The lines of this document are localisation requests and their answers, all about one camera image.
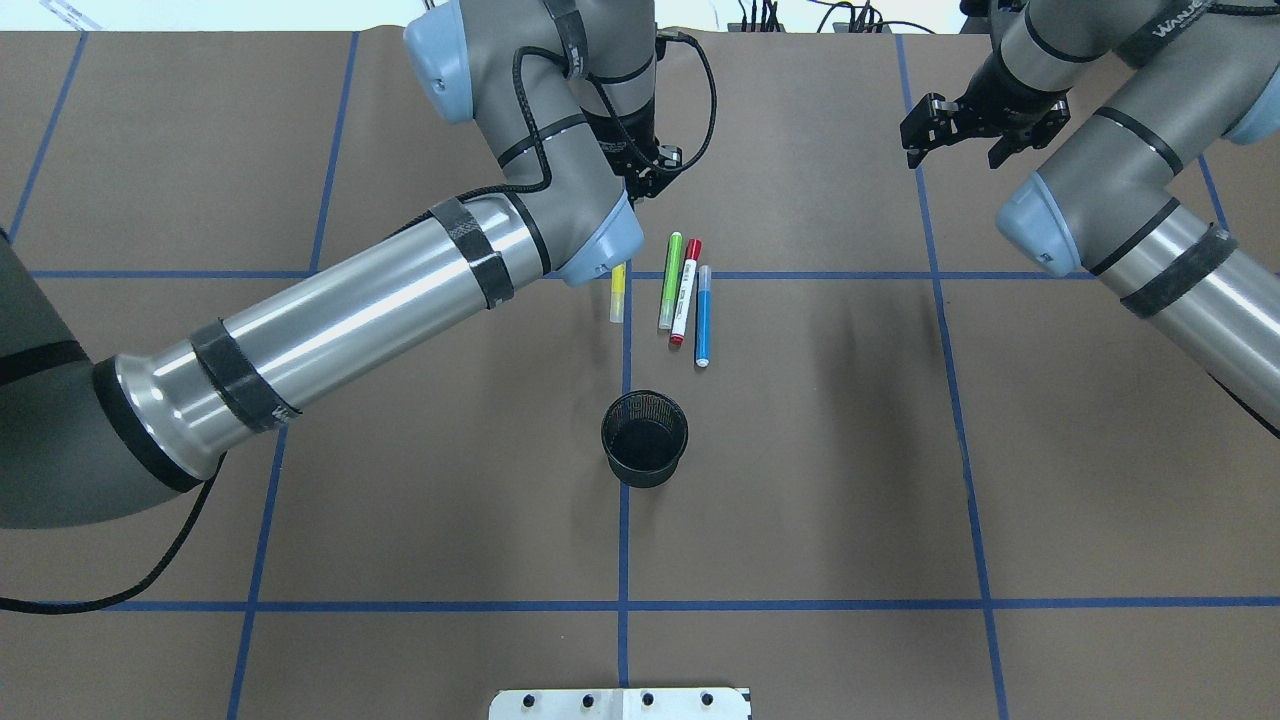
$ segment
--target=metal plate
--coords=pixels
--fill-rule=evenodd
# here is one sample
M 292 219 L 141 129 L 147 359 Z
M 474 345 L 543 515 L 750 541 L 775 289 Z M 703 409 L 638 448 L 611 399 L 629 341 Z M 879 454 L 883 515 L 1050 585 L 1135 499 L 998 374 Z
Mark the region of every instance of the metal plate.
M 489 720 L 751 720 L 751 691 L 639 688 L 503 691 Z

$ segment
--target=blue joint cap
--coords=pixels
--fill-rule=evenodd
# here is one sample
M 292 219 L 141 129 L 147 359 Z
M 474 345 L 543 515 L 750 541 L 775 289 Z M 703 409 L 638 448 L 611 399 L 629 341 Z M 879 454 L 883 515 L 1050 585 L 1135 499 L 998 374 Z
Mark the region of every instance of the blue joint cap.
M 462 4 L 457 0 L 429 10 L 404 28 L 404 47 L 413 73 L 448 123 L 475 117 L 471 95 L 471 60 L 462 27 Z
M 1236 145 L 1252 145 L 1280 129 L 1280 68 L 1258 96 L 1257 102 L 1222 137 Z
M 586 284 L 630 260 L 643 245 L 644 231 L 623 192 L 586 245 L 559 269 L 561 279 L 570 287 Z
M 1080 250 L 1039 173 L 1032 173 L 996 215 L 996 227 L 1023 255 L 1062 277 L 1080 266 Z

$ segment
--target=blue marker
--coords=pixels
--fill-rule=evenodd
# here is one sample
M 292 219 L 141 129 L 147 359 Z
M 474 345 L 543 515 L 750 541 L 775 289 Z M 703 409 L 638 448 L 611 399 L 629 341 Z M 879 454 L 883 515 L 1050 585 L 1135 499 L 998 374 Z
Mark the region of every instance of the blue marker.
M 712 268 L 698 268 L 698 341 L 694 363 L 699 368 L 712 364 Z

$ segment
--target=yellow marker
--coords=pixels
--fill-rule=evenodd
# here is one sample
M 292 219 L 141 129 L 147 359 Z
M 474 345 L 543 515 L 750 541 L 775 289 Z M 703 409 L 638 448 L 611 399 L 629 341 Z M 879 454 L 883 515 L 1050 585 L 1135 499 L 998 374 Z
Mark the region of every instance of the yellow marker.
M 622 307 L 627 297 L 627 264 L 623 263 L 613 268 L 612 287 L 609 288 L 609 322 L 622 322 Z

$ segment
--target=black cable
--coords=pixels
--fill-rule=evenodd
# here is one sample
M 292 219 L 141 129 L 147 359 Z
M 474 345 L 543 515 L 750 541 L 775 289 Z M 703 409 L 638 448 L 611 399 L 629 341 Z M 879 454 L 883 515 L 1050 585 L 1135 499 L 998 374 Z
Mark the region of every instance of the black cable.
M 552 184 L 552 165 L 550 165 L 550 161 L 547 159 L 547 149 L 543 146 L 541 135 L 538 132 L 538 122 L 534 119 L 534 110 L 529 105 L 529 95 L 525 91 L 524 63 L 525 63 L 525 58 L 529 56 L 529 55 L 538 55 L 539 58 L 545 58 L 545 59 L 556 63 L 556 65 L 558 68 L 561 68 L 562 70 L 566 70 L 566 72 L 568 69 L 568 60 L 566 60 L 562 55 L 557 55 L 557 54 L 552 53 L 550 50 L 544 50 L 541 47 L 525 46 L 525 47 L 521 47 L 520 50 L 516 50 L 516 55 L 512 59 L 512 64 L 511 64 L 511 82 L 512 82 L 512 85 L 516 88 L 516 102 L 520 105 L 520 114 L 524 115 L 524 118 L 525 118 L 525 127 L 529 129 L 529 136 L 531 138 L 534 138 L 534 154 L 538 155 L 538 168 L 543 173 L 543 179 L 539 181 L 539 182 L 536 182 L 536 183 L 534 183 L 534 184 L 509 184 L 508 183 L 508 184 L 494 184 L 494 186 L 489 186 L 489 187 L 477 187 L 475 190 L 468 190 L 468 191 L 463 192 L 462 195 L 458 195 L 457 199 L 458 199 L 460 202 L 466 202 L 467 200 L 471 200 L 474 197 L 479 197 L 481 195 L 490 195 L 490 193 L 540 192 L 543 190 L 547 190 Z M 387 237 L 397 236 L 397 234 L 407 231 L 408 228 L 411 228 L 411 227 L 413 227 L 413 225 L 416 225 L 419 223 L 426 222 L 430 217 L 431 217 L 431 211 L 428 210 L 428 211 L 422 213 L 421 215 L 413 218 L 412 220 L 404 223 L 403 225 L 399 227 L 399 229 L 397 229 L 396 232 L 393 232 L 392 234 L 389 234 Z
M 769 12 L 769 19 L 764 23 L 764 32 L 780 32 L 782 28 L 778 24 L 778 0 L 764 0 L 764 8 Z
M 31 602 L 26 600 L 0 597 L 0 610 L 26 612 L 28 615 L 77 615 L 79 612 L 93 612 L 95 610 L 102 610 L 104 607 L 110 607 L 127 600 L 133 600 L 150 588 L 151 583 L 155 583 L 156 578 L 160 577 L 160 573 L 164 573 L 169 564 L 173 562 L 173 559 L 177 557 L 178 551 L 182 550 L 182 543 L 187 541 L 187 536 L 191 534 L 191 529 L 196 527 L 196 520 L 200 518 L 200 511 L 205 507 L 205 501 L 209 500 L 209 491 L 211 489 L 214 489 L 214 480 L 205 482 L 205 487 L 200 488 L 200 495 L 196 496 L 195 505 L 191 506 L 187 521 L 183 523 L 182 529 L 178 530 L 178 537 L 173 539 L 169 550 L 166 550 L 164 556 L 160 557 L 160 562 L 156 562 L 156 566 L 147 573 L 147 577 L 142 578 L 142 580 L 132 588 L 101 600 L 91 600 L 86 602 Z
M 854 13 L 858 12 L 858 8 L 854 8 L 852 3 L 832 3 L 832 4 L 818 3 L 818 4 L 827 5 L 827 14 L 822 17 L 822 22 L 818 23 L 818 29 L 815 29 L 814 32 L 822 32 L 822 28 L 827 27 L 827 18 L 829 18 L 831 14 L 836 12 L 836 8 L 849 8 L 849 24 L 850 26 L 854 24 Z
M 671 38 L 669 41 L 689 45 L 690 47 L 698 51 L 698 58 L 703 61 L 703 69 L 707 72 L 707 86 L 710 90 L 712 95 L 712 114 L 710 118 L 707 120 L 707 137 L 703 138 L 703 146 L 699 147 L 698 152 L 694 152 L 694 156 L 687 163 L 681 165 L 678 169 L 669 170 L 667 168 L 663 168 L 662 165 L 655 164 L 649 158 L 645 158 L 644 151 L 640 150 L 639 146 L 636 146 L 636 142 L 631 137 L 631 133 L 627 132 L 627 128 L 622 126 L 622 118 L 618 117 L 618 111 L 613 108 L 613 102 L 609 100 L 608 94 L 604 92 L 604 85 L 600 82 L 600 79 L 596 78 L 595 76 L 588 76 L 586 79 L 589 79 L 593 86 L 595 86 L 595 92 L 596 95 L 600 96 L 600 100 L 604 101 L 604 109 L 608 110 L 609 118 L 613 120 L 614 128 L 618 129 L 622 133 L 622 137 L 626 138 L 627 149 L 631 151 L 631 155 L 634 155 L 636 160 L 640 160 L 640 163 L 645 165 L 648 169 L 654 170 L 658 174 L 678 176 L 680 173 L 684 173 L 689 168 L 696 165 L 698 161 L 701 160 L 703 155 L 707 152 L 707 147 L 710 146 L 712 135 L 716 132 L 716 110 L 718 108 L 718 99 L 716 94 L 716 76 L 712 74 L 712 63 L 710 60 L 707 59 L 707 53 L 703 50 L 701 44 L 698 42 L 698 38 L 684 32 L 677 32 L 676 37 Z
M 878 22 L 878 23 L 872 23 L 872 24 L 867 26 L 868 29 L 865 32 L 874 32 L 870 28 L 881 28 L 881 27 L 886 27 L 886 26 L 910 26 L 910 27 L 914 27 L 916 29 L 923 29 L 924 32 L 927 32 L 929 35 L 937 35 L 936 32 L 933 32 L 932 29 L 929 29 L 929 28 L 927 28 L 927 27 L 924 27 L 922 24 L 909 23 L 906 20 L 883 20 L 883 22 Z
M 1234 15 L 1238 18 L 1265 18 L 1267 15 L 1280 15 L 1280 0 L 1276 6 L 1265 5 L 1210 5 L 1208 12 L 1215 15 Z

